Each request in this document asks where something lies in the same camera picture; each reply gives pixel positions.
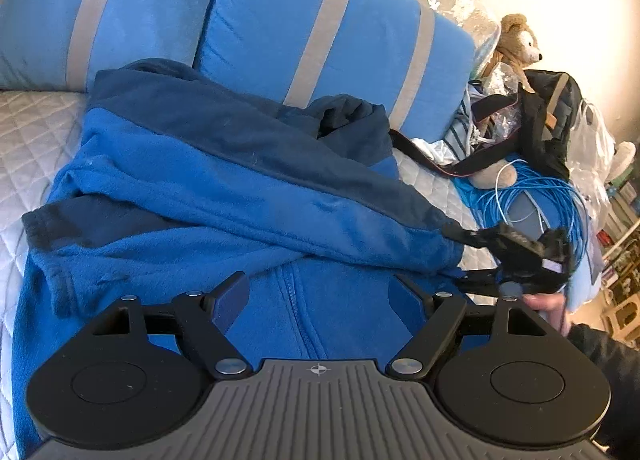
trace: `black sleeve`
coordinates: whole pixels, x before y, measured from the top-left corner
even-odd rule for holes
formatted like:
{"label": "black sleeve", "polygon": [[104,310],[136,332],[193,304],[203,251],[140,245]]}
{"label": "black sleeve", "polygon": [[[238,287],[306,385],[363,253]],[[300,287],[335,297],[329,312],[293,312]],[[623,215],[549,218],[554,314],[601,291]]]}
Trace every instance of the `black sleeve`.
{"label": "black sleeve", "polygon": [[604,373],[611,387],[611,404],[597,442],[608,445],[617,460],[640,459],[640,352],[587,325],[573,326],[568,338]]}

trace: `blue fleece jacket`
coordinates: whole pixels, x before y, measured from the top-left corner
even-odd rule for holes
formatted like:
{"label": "blue fleece jacket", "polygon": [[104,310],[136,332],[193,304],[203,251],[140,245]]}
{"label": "blue fleece jacket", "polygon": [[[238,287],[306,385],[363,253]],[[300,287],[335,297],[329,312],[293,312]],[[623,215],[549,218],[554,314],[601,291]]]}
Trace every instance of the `blue fleece jacket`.
{"label": "blue fleece jacket", "polygon": [[39,442],[24,403],[31,374],[119,296],[165,303],[244,271],[250,299],[226,335],[254,366],[383,368],[410,338],[389,306],[393,275],[455,292],[438,272],[462,255],[440,236],[448,219],[397,179],[382,107],[338,96],[287,108],[163,60],[98,73],[78,154],[23,221],[12,364],[22,456]]}

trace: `white wall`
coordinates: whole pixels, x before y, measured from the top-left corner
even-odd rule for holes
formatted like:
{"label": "white wall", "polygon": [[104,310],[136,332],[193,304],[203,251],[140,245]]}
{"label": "white wall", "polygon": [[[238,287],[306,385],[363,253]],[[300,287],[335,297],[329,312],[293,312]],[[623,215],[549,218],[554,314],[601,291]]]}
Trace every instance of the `white wall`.
{"label": "white wall", "polygon": [[543,61],[603,112],[618,141],[640,135],[640,0],[483,0],[498,18],[523,13]]}

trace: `blue cable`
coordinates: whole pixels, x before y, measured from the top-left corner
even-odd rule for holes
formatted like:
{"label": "blue cable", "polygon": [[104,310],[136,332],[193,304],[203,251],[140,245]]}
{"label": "blue cable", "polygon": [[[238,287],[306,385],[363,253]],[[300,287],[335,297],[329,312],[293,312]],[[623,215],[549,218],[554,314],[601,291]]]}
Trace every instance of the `blue cable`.
{"label": "blue cable", "polygon": [[[506,214],[506,222],[513,225],[513,221],[509,219],[507,213],[520,193],[525,191],[538,192],[539,195],[547,198],[558,209],[559,226],[567,229],[576,260],[575,263],[580,263],[586,252],[589,238],[589,232],[586,228],[588,212],[580,194],[563,180],[543,177],[523,161],[514,161],[511,164],[513,164],[518,173],[518,180],[511,187],[505,187],[497,191],[497,200],[500,202],[502,211]],[[496,202],[494,189],[482,193],[478,198],[473,199],[473,203],[474,215],[476,215],[476,220],[480,226],[485,228],[493,227],[497,223],[504,221]]]}

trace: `black bag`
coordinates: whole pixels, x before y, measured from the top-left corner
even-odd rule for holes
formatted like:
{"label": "black bag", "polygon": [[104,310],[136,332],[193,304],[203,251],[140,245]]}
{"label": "black bag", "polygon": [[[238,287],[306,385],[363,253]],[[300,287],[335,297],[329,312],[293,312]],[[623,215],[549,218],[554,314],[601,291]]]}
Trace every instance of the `black bag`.
{"label": "black bag", "polygon": [[[394,148],[416,163],[447,177],[469,177],[486,169],[510,153],[519,153],[535,171],[547,177],[567,182],[569,170],[565,165],[569,132],[582,100],[580,88],[564,72],[527,70],[527,79],[535,92],[518,88],[517,95],[490,95],[471,106],[476,123],[507,106],[518,104],[522,113],[520,128],[504,141],[481,145],[460,162],[440,166],[416,147],[410,139],[395,130],[390,131]],[[545,129],[547,113],[556,118],[552,130]]]}

